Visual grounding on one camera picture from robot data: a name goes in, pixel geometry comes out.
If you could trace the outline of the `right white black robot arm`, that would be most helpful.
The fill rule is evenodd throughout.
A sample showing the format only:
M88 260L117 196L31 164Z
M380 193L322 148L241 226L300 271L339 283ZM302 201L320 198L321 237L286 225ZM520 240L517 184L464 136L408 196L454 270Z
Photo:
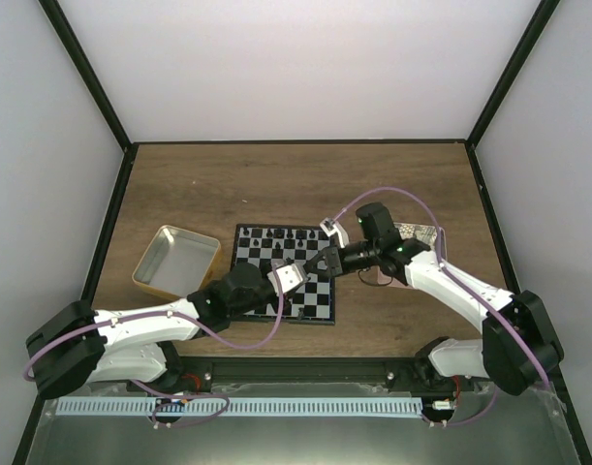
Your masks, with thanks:
M333 279L376 267L442 302L481 335L432 343L416 366L423 388L436 390L451 376L465 376L488 379L507 394L520 395L537 382L546 383L564 350L536 294L514 294L460 270L435 247L401 232L379 202L360 207L357 218L360 242L350 241L338 221L321 222L331 243L306 262L307 272Z

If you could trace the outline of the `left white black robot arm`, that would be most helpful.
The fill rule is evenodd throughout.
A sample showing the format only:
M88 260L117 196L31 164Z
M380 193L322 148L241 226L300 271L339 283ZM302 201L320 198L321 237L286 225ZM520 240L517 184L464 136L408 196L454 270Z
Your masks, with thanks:
M240 263L203 289L162 305L95 310L77 300L27 338L22 376L44 399L105 381L174 390L184 369L172 342L217 338L233 319L268 304L282 311L292 283L286 267Z

